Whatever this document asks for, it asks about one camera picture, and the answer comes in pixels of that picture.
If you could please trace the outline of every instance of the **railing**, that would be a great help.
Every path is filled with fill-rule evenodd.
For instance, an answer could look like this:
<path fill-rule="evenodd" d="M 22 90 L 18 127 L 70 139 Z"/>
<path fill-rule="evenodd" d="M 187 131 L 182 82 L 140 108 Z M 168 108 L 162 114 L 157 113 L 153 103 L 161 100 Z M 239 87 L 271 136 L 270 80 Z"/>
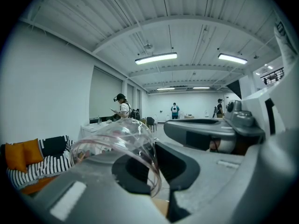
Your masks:
<path fill-rule="evenodd" d="M 274 72 L 271 72 L 266 76 L 261 77 L 261 79 L 265 84 L 271 84 L 276 81 L 279 81 L 284 75 L 285 75 L 284 68 L 280 68 Z"/>

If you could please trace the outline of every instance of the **person in white shirt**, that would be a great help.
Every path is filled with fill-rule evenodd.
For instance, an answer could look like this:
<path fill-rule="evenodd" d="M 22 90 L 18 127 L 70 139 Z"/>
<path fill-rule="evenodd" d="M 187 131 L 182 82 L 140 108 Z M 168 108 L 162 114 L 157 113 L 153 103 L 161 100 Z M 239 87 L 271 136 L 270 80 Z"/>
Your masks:
<path fill-rule="evenodd" d="M 127 98 L 123 94 L 118 94 L 116 100 L 120 103 L 120 111 L 113 110 L 114 113 L 117 113 L 121 119 L 129 117 L 131 113 L 131 105 L 128 103 Z"/>

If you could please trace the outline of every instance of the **ceiling light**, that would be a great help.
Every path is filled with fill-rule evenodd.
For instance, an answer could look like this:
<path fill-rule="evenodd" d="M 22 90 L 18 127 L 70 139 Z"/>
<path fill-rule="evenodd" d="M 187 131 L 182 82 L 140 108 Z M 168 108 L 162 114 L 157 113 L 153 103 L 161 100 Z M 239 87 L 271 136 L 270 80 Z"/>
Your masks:
<path fill-rule="evenodd" d="M 193 89 L 210 89 L 210 87 L 193 87 Z"/>
<path fill-rule="evenodd" d="M 218 59 L 227 60 L 227 61 L 231 61 L 231 62 L 238 62 L 238 63 L 241 63 L 241 64 L 246 64 L 247 63 L 247 60 L 245 60 L 245 59 L 238 58 L 236 56 L 222 54 L 222 53 L 219 54 Z"/>
<path fill-rule="evenodd" d="M 165 54 L 159 54 L 159 55 L 140 58 L 140 59 L 135 60 L 135 63 L 137 65 L 141 65 L 141 64 L 145 64 L 145 63 L 149 63 L 149 62 L 175 59 L 177 57 L 178 57 L 178 54 L 176 52 L 171 52 L 171 53 L 165 53 Z"/>
<path fill-rule="evenodd" d="M 174 90 L 175 88 L 158 88 L 157 91 Z"/>

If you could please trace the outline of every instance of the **black cap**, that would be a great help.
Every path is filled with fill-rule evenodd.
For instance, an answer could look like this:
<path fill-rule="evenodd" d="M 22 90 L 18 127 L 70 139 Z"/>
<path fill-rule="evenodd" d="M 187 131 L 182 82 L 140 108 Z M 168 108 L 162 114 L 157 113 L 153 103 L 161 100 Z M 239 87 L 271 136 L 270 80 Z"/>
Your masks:
<path fill-rule="evenodd" d="M 126 97 L 123 94 L 118 94 L 116 100 L 125 99 Z"/>

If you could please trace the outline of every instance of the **backpack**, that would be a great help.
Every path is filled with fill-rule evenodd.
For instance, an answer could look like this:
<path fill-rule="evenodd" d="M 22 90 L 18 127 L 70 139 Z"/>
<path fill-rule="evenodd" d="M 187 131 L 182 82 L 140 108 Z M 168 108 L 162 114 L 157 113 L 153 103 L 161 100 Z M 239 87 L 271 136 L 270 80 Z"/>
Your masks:
<path fill-rule="evenodd" d="M 218 109 L 218 105 L 214 107 L 214 114 L 213 114 L 213 118 L 215 117 L 215 115 L 218 113 L 219 109 Z"/>
<path fill-rule="evenodd" d="M 129 118 L 140 120 L 140 114 L 137 110 L 132 110 L 131 113 L 129 114 Z"/>
<path fill-rule="evenodd" d="M 177 113 L 177 106 L 172 107 L 172 113 Z"/>
<path fill-rule="evenodd" d="M 129 112 L 130 112 L 128 118 L 140 120 L 139 112 L 137 110 L 132 109 L 128 102 L 126 102 L 126 104 L 129 106 Z"/>

